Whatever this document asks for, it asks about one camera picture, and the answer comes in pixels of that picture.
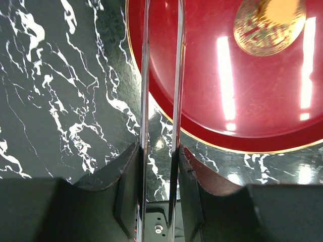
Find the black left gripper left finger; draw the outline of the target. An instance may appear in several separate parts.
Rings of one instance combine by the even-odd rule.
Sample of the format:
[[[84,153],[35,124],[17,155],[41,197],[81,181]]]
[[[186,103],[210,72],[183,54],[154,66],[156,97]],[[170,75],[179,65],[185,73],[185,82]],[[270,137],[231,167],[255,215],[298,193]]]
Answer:
[[[139,144],[86,174],[1,180],[1,241],[133,241]]]

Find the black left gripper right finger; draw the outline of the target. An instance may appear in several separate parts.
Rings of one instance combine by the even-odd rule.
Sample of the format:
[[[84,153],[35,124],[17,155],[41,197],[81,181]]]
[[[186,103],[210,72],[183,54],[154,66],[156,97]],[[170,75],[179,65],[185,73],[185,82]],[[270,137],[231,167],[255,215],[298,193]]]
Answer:
[[[179,149],[186,241],[322,241],[321,185],[237,185]]]

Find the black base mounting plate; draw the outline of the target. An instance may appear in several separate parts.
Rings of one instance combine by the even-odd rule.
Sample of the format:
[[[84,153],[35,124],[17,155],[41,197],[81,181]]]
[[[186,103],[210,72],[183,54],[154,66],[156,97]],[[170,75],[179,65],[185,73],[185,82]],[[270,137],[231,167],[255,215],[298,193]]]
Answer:
[[[168,241],[168,208],[168,201],[148,202],[146,204],[144,241]],[[180,200],[177,200],[175,217],[175,242],[184,242]]]

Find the round red lacquer tray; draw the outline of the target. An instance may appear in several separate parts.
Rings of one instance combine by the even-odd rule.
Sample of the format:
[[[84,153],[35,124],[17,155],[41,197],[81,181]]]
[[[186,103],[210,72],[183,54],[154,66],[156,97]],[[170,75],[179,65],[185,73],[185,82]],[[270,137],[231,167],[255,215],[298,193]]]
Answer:
[[[322,1],[185,1],[182,130],[243,153],[322,142]]]

